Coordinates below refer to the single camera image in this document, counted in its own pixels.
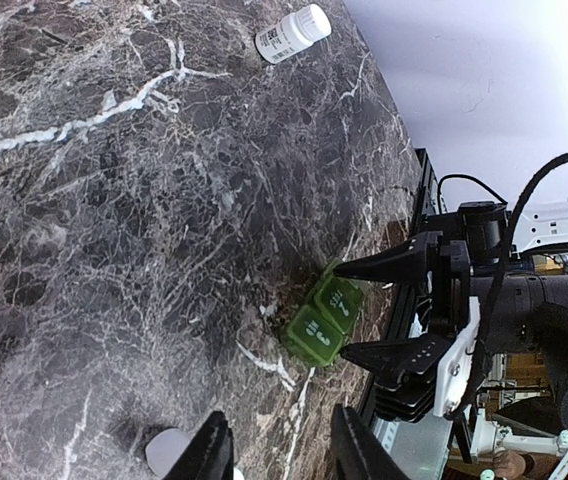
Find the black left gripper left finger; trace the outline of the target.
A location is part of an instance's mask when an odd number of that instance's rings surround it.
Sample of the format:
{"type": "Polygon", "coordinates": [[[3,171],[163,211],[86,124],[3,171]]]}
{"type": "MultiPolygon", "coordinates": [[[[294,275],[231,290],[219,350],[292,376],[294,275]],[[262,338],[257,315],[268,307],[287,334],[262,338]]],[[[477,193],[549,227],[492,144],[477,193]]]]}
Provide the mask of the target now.
{"type": "Polygon", "coordinates": [[[233,430],[222,411],[213,411],[164,480],[232,480],[233,430]]]}

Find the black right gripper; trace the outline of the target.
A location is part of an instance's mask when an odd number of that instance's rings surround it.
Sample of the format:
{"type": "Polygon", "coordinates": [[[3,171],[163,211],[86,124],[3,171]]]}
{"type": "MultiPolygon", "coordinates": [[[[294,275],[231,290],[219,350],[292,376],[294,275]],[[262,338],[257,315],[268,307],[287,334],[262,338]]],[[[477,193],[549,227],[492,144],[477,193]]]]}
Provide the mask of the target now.
{"type": "Polygon", "coordinates": [[[401,341],[351,343],[340,356],[372,373],[384,388],[433,383],[438,362],[452,345],[440,335],[458,335],[469,322],[471,263],[466,242],[442,243],[441,231],[421,232],[380,253],[340,263],[333,273],[377,283],[419,285],[432,280],[430,333],[401,341]]]}

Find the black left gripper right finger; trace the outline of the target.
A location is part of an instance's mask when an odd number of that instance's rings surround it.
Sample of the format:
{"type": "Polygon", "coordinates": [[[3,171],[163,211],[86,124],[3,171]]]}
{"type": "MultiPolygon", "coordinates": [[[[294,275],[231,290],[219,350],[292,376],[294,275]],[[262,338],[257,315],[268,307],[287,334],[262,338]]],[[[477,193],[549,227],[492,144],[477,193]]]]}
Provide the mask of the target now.
{"type": "Polygon", "coordinates": [[[409,479],[354,408],[343,404],[333,407],[330,438],[337,479],[409,479]]]}

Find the green weekly pill organizer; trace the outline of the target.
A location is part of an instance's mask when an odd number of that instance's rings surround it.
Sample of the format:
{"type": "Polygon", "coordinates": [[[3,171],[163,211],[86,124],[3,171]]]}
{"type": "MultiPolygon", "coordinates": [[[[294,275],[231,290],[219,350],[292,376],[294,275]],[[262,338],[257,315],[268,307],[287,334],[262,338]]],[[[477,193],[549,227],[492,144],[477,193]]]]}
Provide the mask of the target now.
{"type": "Polygon", "coordinates": [[[280,333],[286,350],[310,367],[331,365],[354,329],[364,291],[357,281],[336,276],[331,261],[280,333]]]}

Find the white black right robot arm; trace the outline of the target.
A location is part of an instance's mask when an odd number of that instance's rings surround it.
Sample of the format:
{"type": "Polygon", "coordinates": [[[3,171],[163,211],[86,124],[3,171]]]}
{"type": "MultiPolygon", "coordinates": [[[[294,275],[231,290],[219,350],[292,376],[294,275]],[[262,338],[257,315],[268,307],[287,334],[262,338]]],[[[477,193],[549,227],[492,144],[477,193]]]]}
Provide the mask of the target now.
{"type": "Polygon", "coordinates": [[[427,217],[396,247],[336,266],[338,277],[410,284],[430,301],[421,336],[341,351],[372,374],[378,418],[451,417],[487,375],[475,354],[533,351],[543,356],[559,422],[568,430],[568,275],[516,273],[500,262],[511,223],[503,203],[467,202],[427,217]]]}

